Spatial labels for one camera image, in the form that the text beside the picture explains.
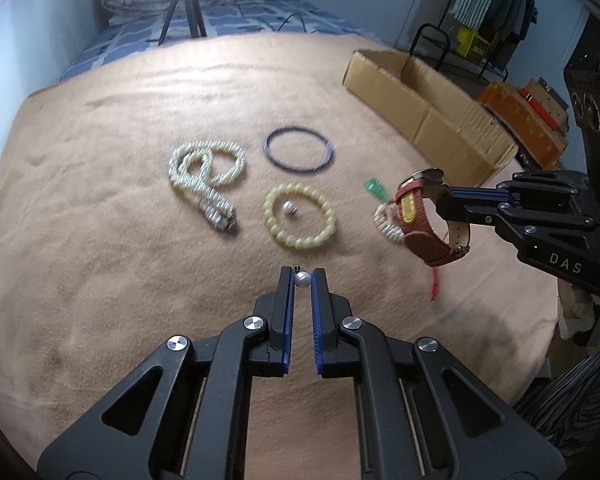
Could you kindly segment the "blue checkered bedsheet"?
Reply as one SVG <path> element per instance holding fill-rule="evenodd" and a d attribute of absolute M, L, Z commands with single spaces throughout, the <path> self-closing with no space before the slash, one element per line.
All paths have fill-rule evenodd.
<path fill-rule="evenodd" d="M 301 0 L 233 0 L 202 7 L 204 27 L 210 37 L 252 32 L 305 32 L 306 34 L 356 35 L 375 40 L 377 36 L 336 14 Z M 100 32 L 60 75 L 74 76 L 158 46 L 164 16 L 117 24 Z"/>

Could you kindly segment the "orange covered suitcase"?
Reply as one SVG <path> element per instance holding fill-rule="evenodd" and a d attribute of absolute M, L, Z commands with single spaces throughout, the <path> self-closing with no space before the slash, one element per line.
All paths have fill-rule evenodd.
<path fill-rule="evenodd" d="M 493 81 L 477 101 L 509 128 L 531 167 L 555 169 L 568 146 L 566 133 L 552 130 L 520 96 L 519 88 L 506 81 Z"/>

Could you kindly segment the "yellow box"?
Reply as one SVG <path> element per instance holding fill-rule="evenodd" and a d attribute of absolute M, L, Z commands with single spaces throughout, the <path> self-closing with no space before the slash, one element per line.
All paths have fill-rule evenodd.
<path fill-rule="evenodd" d="M 484 40 L 478 32 L 460 26 L 456 34 L 456 53 L 466 60 L 480 64 L 488 54 L 491 44 Z"/>

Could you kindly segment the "hanging dark clothes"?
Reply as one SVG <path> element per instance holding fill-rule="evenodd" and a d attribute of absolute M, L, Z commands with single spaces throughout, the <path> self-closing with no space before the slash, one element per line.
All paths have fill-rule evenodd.
<path fill-rule="evenodd" d="M 489 21 L 493 29 L 490 63 L 505 70 L 518 44 L 525 40 L 531 24 L 536 23 L 535 0 L 492 0 Z"/>

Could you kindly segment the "cardboard box tray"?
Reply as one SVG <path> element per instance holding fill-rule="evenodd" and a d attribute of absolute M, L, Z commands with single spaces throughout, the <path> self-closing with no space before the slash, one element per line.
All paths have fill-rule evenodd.
<path fill-rule="evenodd" d="M 483 185 L 518 151 L 479 102 L 414 56 L 357 50 L 342 83 L 441 169 L 449 184 Z"/>

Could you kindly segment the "small pearl earring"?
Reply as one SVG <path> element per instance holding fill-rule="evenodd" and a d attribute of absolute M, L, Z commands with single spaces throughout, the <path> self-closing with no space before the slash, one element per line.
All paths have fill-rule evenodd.
<path fill-rule="evenodd" d="M 285 203 L 283 203 L 284 214 L 296 214 L 297 210 L 297 205 L 291 200 L 287 200 Z"/>

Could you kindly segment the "tan blanket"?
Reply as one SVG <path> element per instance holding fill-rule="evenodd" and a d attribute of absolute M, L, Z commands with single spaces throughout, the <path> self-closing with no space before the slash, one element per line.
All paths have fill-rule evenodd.
<path fill-rule="evenodd" d="M 185 41 L 32 92 L 0 162 L 0 427 L 35 464 L 44 448 L 170 336 L 202 339 L 249 314 L 283 266 L 320 266 L 353 312 L 403 340 L 437 338 L 507 402 L 541 367 L 554 278 L 491 230 L 432 272 L 375 228 L 370 179 L 424 166 L 342 85 L 355 36 Z M 290 175 L 262 153 L 286 125 L 327 136 L 309 185 L 338 230 L 287 252 L 262 205 Z"/>

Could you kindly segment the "black clothes rack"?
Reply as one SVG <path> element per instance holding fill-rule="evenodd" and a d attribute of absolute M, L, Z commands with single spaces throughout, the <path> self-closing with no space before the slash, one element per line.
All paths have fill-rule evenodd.
<path fill-rule="evenodd" d="M 537 22 L 535 0 L 448 0 L 437 22 L 419 25 L 408 53 L 423 42 L 438 50 L 436 70 L 455 56 L 477 67 L 479 80 L 491 73 L 506 81 L 509 61 Z"/>

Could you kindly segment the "single white pearl bead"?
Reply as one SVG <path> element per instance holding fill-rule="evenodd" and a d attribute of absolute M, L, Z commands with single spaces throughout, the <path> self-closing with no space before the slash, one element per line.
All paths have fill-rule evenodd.
<path fill-rule="evenodd" d="M 298 271 L 294 274 L 294 284 L 300 288 L 306 288 L 311 285 L 312 275 L 306 271 Z"/>

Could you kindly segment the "dark metal bangle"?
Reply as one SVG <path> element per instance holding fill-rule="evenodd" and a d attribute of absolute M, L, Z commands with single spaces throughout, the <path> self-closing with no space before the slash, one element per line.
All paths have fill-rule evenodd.
<path fill-rule="evenodd" d="M 332 166 L 335 148 L 323 133 L 308 127 L 283 126 L 262 141 L 265 158 L 288 174 L 318 174 Z"/>

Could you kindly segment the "brown box on suitcase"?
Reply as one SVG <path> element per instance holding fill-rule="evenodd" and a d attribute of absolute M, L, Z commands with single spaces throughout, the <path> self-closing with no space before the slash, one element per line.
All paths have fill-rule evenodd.
<path fill-rule="evenodd" d="M 569 105 L 543 78 L 531 78 L 518 93 L 552 130 L 568 131 Z"/>

